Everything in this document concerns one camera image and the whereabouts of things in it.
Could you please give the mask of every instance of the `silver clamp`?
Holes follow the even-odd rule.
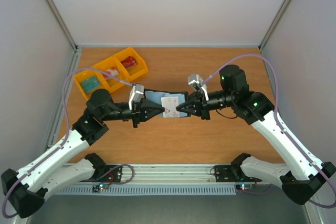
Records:
[[[208,101],[209,100],[208,90],[207,90],[206,85],[201,86],[202,82],[203,82],[203,79],[198,74],[193,73],[192,75],[188,77],[189,86],[191,86],[193,90],[195,91],[202,90],[205,95],[205,100]]]
[[[135,84],[132,87],[130,92],[130,99],[128,102],[128,107],[132,110],[133,102],[140,102],[141,98],[143,98],[144,86],[140,84]]]

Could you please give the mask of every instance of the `red object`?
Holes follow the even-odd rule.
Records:
[[[109,185],[111,185],[112,182],[113,182],[113,178],[114,178],[114,176],[112,175],[112,173],[109,173],[109,174],[111,175],[111,180],[110,180],[110,182],[109,182]]]
[[[124,59],[123,61],[121,61],[121,64],[124,66],[124,68],[130,68],[135,66],[137,63],[137,61],[132,57],[132,56],[128,56],[126,59]]]
[[[118,70],[115,67],[109,68],[109,69],[105,70],[105,72],[109,73],[112,76],[117,76],[119,74]],[[102,75],[106,80],[110,79],[110,77],[107,76],[106,74],[102,74]]]

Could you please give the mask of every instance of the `black cable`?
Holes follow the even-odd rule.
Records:
[[[232,100],[232,104],[233,104],[234,107],[237,108],[237,104],[236,104],[236,102],[235,102],[235,99],[234,99],[234,97],[232,96],[233,93],[234,93],[234,91],[231,91],[231,100]]]
[[[258,185],[258,179],[257,178],[254,178],[254,180],[256,181],[253,185],[253,188],[255,188],[257,185]]]
[[[211,171],[214,170],[214,169],[215,169],[215,168],[211,168],[211,169],[210,169],[210,175],[213,175],[213,176],[216,175],[215,173],[213,173],[213,174],[211,173]]]
[[[228,118],[228,119],[236,119],[238,117],[238,116],[235,116],[233,118],[229,118],[228,116],[225,116],[225,115],[221,114],[218,110],[216,110],[216,112],[217,112],[218,115],[221,115],[222,117]]]

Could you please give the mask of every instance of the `floor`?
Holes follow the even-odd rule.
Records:
[[[84,48],[78,67],[90,67],[122,48]],[[192,92],[187,78],[192,73],[207,77],[221,64],[246,53],[259,54],[258,48],[135,48],[146,61],[149,73],[137,82],[147,89]],[[235,62],[245,72],[250,89],[273,94],[260,59],[248,57]],[[208,83],[209,92],[220,90],[219,77]],[[130,88],[112,94],[115,102],[128,101]],[[73,85],[68,102],[70,122],[86,108],[85,100]],[[222,110],[232,116],[230,108]],[[211,120],[200,118],[165,119],[155,117],[133,129],[131,122],[107,122],[109,131],[90,148],[78,154],[77,162],[96,152],[106,163],[229,163],[242,152],[268,162],[282,162],[271,145],[241,119],[229,120],[211,112]],[[62,123],[60,136],[65,133]]]
[[[305,224],[304,206],[273,188],[266,195],[52,196],[29,224]]]

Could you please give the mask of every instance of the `small box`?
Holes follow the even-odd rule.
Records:
[[[80,83],[80,86],[82,87],[84,92],[86,94],[88,94],[88,93],[92,92],[93,90],[95,90],[97,87],[99,87],[100,83],[99,83],[97,77],[92,76],[89,79],[86,79],[85,81],[82,81]]]
[[[84,81],[87,81],[88,79],[92,78],[92,77],[96,77],[99,85],[96,86],[94,89],[92,89],[89,93],[86,93],[85,90],[82,88],[81,83],[83,83]],[[74,76],[74,82],[75,84],[77,84],[77,86],[79,87],[80,92],[82,93],[82,95],[84,96],[84,98],[86,100],[88,100],[91,96],[91,94],[94,92],[94,90],[96,89],[108,89],[108,85],[105,81],[105,79],[103,78],[101,73],[92,71],[92,70],[84,70],[78,74],[76,74]]]
[[[126,48],[120,52],[117,52],[115,55],[113,55],[119,62],[126,59],[128,56],[132,56],[136,60],[136,65],[132,66],[126,71],[128,72],[130,81],[134,81],[136,78],[144,75],[145,73],[148,73],[148,67],[145,63],[145,61],[138,55],[138,53],[132,48]]]
[[[118,70],[117,70],[115,67],[109,68],[109,69],[107,69],[107,70],[105,70],[105,71],[106,71],[107,73],[109,73],[110,75],[112,75],[112,76],[117,76],[117,75],[119,74]],[[103,74],[103,73],[102,73],[102,75],[103,75],[103,77],[104,77],[105,80],[108,80],[108,79],[111,78],[111,77],[109,77],[109,76],[106,75],[106,74]]]
[[[110,69],[112,67],[116,68],[116,70],[118,71],[118,75],[116,75],[117,78],[121,79],[121,80],[124,80],[124,81],[130,81],[130,77],[127,73],[127,70],[123,67],[123,65],[118,62],[116,60],[116,58],[114,56],[111,56],[95,65],[93,65],[92,67],[94,68],[98,68],[100,70],[107,70],[107,69]],[[108,80],[105,80],[105,82],[107,83],[107,90],[110,91],[110,93],[112,92],[115,92],[115,90],[121,88],[122,86],[124,86],[123,83],[117,81],[117,80],[114,80],[114,79],[108,79]]]

